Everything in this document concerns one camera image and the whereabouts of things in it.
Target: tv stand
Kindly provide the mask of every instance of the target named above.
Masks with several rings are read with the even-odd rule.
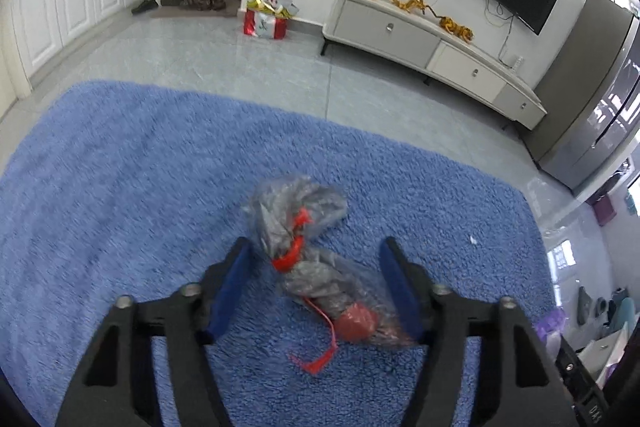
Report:
[[[533,129],[546,110],[511,70],[425,17],[382,0],[335,0],[322,28],[321,55],[333,42],[379,55],[468,94]]]

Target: blue rug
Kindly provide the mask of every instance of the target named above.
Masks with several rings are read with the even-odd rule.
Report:
[[[228,98],[115,82],[74,87],[42,117],[0,181],[0,367],[43,427],[54,424],[92,333],[120,294],[169,295],[250,233],[242,211],[265,178],[305,173],[345,193],[321,244],[376,267],[398,238],[463,296],[514,296],[532,319],[554,305],[523,195],[444,156],[316,118]],[[472,244],[470,236],[477,240]],[[237,427],[396,426],[422,348],[342,344],[318,376],[288,359],[328,345],[324,324],[258,264],[209,359]],[[155,343],[166,427],[178,426]],[[469,418],[468,343],[456,424]]]

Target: screw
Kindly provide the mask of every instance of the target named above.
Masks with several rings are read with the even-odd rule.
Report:
[[[192,282],[183,286],[180,291],[185,297],[195,297],[196,295],[200,295],[202,288],[200,288],[198,283]]]
[[[502,299],[500,299],[500,302],[508,310],[513,310],[517,306],[516,301],[514,301],[513,298],[509,296],[503,297]]]
[[[133,304],[133,297],[131,295],[121,295],[116,300],[116,308],[125,310]]]
[[[449,288],[448,286],[445,286],[444,284],[434,284],[433,285],[433,292],[436,295],[449,295],[451,293],[451,288]]]

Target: cabinet leg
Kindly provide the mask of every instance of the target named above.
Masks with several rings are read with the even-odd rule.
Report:
[[[326,49],[329,47],[329,41],[327,39],[324,39],[324,43],[322,44],[322,51],[320,51],[320,56],[324,57],[324,54],[326,53]]]

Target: orange dragon figurine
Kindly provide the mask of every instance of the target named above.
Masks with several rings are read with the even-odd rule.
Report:
[[[410,12],[413,8],[415,8],[420,10],[424,15],[426,13],[426,10],[428,9],[433,14],[433,16],[438,19],[438,24],[445,31],[457,36],[465,42],[471,42],[474,38],[474,33],[471,28],[467,28],[466,26],[458,24],[451,17],[439,16],[436,12],[434,12],[431,6],[424,2],[424,0],[408,0],[405,3],[402,3],[399,0],[391,0],[391,2],[405,12]]]

